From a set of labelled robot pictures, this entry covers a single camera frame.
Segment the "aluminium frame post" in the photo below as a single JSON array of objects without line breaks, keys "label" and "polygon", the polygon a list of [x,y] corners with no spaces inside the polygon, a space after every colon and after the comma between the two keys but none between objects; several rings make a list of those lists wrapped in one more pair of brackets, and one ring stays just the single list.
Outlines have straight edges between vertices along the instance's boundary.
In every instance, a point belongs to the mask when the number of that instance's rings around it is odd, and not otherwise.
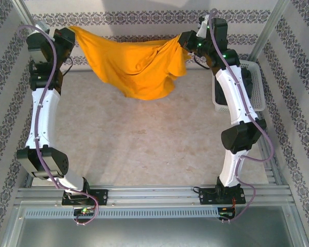
[{"label": "aluminium frame post", "polygon": [[255,62],[257,60],[289,3],[290,0],[277,0],[277,3],[273,8],[262,32],[260,33],[260,36],[256,41],[254,48],[249,54],[249,57],[247,59],[248,61]]},{"label": "aluminium frame post", "polygon": [[11,0],[15,6],[16,11],[18,12],[23,24],[25,25],[35,25],[35,21],[29,12],[24,0]]}]

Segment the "aluminium mounting rail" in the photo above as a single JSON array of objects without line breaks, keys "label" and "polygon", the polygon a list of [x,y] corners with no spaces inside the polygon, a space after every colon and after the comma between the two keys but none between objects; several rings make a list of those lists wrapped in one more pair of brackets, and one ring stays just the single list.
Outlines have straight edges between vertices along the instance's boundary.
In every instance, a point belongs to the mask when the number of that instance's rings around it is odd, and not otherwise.
[{"label": "aluminium mounting rail", "polygon": [[[108,190],[109,207],[141,206],[192,206],[199,205],[199,196],[192,186],[95,186],[95,189]],[[294,204],[292,192],[287,185],[256,185],[256,195],[252,206],[281,206]],[[14,205],[22,204],[60,204],[63,190],[51,186],[20,188]]]}]

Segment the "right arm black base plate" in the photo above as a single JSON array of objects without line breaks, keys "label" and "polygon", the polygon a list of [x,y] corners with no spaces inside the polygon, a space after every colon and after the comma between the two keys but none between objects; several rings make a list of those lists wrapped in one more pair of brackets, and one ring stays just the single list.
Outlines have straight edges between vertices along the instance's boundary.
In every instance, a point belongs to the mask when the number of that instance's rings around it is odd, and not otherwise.
[{"label": "right arm black base plate", "polygon": [[245,204],[242,188],[200,188],[198,189],[199,201],[201,205],[226,205],[226,204]]}]

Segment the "white perforated plastic basket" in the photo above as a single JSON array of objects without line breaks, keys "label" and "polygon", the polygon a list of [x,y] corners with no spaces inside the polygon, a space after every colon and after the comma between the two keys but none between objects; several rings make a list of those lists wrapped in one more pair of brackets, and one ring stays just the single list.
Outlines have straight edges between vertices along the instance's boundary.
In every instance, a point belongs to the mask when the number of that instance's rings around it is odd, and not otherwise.
[{"label": "white perforated plastic basket", "polygon": [[[266,103],[265,103],[263,83],[262,83],[262,77],[261,77],[259,65],[255,62],[251,62],[247,60],[240,60],[240,67],[247,69],[251,73],[253,87],[252,87],[250,103],[254,111],[261,112],[265,110]],[[212,76],[212,102],[214,104],[214,109],[216,112],[229,113],[229,108],[227,105],[218,104],[216,102],[216,99],[215,99],[216,81],[217,80],[215,76]]]}]

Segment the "grey metal sheet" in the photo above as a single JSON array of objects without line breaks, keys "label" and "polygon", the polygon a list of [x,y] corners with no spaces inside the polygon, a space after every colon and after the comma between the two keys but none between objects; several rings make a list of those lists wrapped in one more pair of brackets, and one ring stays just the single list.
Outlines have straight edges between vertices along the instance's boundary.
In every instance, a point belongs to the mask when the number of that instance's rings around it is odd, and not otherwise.
[{"label": "grey metal sheet", "polygon": [[228,223],[217,218],[26,219],[15,208],[0,247],[309,247],[294,206],[256,206]]}]

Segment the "yellow orange t-shirt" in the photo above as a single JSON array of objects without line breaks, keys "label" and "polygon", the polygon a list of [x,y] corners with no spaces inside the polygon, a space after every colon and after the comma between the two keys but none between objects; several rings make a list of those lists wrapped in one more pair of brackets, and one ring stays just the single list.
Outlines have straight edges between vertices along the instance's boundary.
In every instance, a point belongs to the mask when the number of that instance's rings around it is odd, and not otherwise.
[{"label": "yellow orange t-shirt", "polygon": [[147,42],[116,42],[72,26],[92,71],[128,98],[156,100],[168,96],[185,76],[189,53],[179,37]]}]

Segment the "aluminium side rail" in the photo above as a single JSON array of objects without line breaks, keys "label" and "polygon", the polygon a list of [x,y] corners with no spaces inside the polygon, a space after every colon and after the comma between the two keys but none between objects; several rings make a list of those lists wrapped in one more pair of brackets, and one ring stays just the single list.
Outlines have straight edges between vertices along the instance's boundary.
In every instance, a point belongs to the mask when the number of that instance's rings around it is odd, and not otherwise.
[{"label": "aluminium side rail", "polygon": [[[268,158],[270,155],[270,147],[264,137],[260,137],[257,141],[260,155],[262,159]],[[264,163],[264,169],[270,185],[288,185],[283,173],[281,172],[278,159],[274,154],[272,159]]]}]

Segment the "dark t-shirt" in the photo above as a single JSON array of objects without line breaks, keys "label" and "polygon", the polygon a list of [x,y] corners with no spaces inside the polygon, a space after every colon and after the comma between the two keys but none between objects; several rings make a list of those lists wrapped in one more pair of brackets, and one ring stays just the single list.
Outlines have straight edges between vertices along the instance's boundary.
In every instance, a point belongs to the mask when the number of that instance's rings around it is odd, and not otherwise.
[{"label": "dark t-shirt", "polygon": [[[252,96],[252,88],[253,88],[253,82],[252,82],[252,77],[251,77],[251,72],[247,70],[246,68],[241,68],[241,73],[242,73],[242,79],[243,79],[243,84],[246,89],[248,98],[251,99]],[[222,87],[220,86],[219,82],[215,78],[215,102],[219,105],[228,105],[224,92],[222,90]]]}]

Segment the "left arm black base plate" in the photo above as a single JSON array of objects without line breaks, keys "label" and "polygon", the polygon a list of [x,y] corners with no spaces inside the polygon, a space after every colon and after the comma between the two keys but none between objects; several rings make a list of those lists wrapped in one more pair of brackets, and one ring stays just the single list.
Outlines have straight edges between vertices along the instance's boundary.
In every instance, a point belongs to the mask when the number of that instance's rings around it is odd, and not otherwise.
[{"label": "left arm black base plate", "polygon": [[[91,189],[88,194],[94,197],[99,206],[106,206],[108,200],[108,190],[106,189]],[[64,191],[62,197],[63,206],[95,206],[95,201],[81,193]]]}]

